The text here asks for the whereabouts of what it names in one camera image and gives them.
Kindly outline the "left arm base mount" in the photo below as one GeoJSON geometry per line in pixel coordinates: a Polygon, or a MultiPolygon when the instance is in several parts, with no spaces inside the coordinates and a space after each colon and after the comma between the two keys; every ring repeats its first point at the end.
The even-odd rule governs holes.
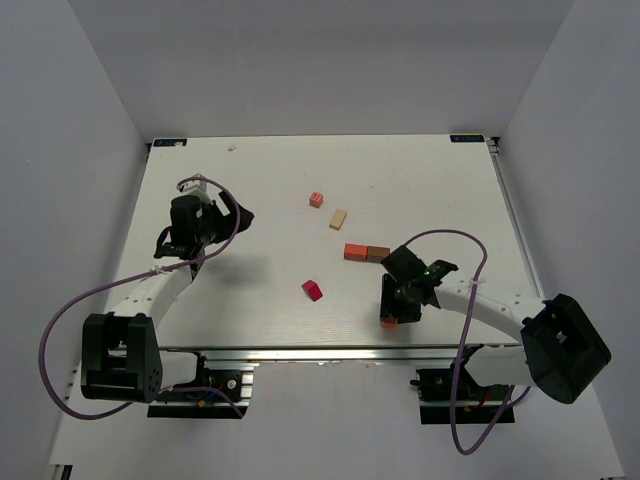
{"type": "Polygon", "coordinates": [[[240,419],[253,385],[255,365],[209,359],[204,351],[160,353],[162,379],[149,418],[240,419]]]}

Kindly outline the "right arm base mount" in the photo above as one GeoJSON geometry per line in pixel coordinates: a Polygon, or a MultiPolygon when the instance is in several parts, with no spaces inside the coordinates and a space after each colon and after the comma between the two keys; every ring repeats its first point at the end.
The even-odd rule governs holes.
{"type": "MultiPolygon", "coordinates": [[[[453,368],[418,369],[409,384],[418,395],[421,424],[448,425],[453,368]]],[[[481,387],[462,371],[456,392],[456,423],[488,425],[507,392],[503,385],[481,387]]]]}

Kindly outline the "red-orange rectangular block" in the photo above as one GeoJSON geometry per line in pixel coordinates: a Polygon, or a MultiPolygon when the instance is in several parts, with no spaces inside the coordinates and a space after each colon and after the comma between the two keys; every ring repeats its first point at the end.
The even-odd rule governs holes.
{"type": "Polygon", "coordinates": [[[366,261],[368,258],[368,246],[346,243],[344,245],[343,257],[345,260],[350,261],[366,261]]]}

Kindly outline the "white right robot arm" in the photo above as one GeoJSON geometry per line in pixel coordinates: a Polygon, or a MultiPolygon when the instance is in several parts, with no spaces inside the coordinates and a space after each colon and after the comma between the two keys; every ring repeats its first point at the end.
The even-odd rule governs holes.
{"type": "Polygon", "coordinates": [[[380,319],[420,321],[426,306],[466,315],[513,340],[508,346],[461,344],[453,375],[478,387],[535,387],[573,403],[610,363],[612,354],[579,303],[558,294],[525,297],[475,280],[444,260],[426,265],[400,246],[383,259],[380,319]]]}

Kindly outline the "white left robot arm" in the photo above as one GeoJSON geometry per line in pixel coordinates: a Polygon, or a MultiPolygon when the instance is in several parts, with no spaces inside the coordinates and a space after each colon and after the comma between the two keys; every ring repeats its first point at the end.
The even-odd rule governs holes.
{"type": "Polygon", "coordinates": [[[150,403],[160,392],[198,378],[199,355],[162,352],[156,333],[181,292],[205,262],[205,250],[226,243],[251,225],[254,214],[227,192],[222,213],[205,193],[171,202],[171,224],[161,231],[150,276],[110,311],[83,324],[81,391],[88,399],[150,403]]]}

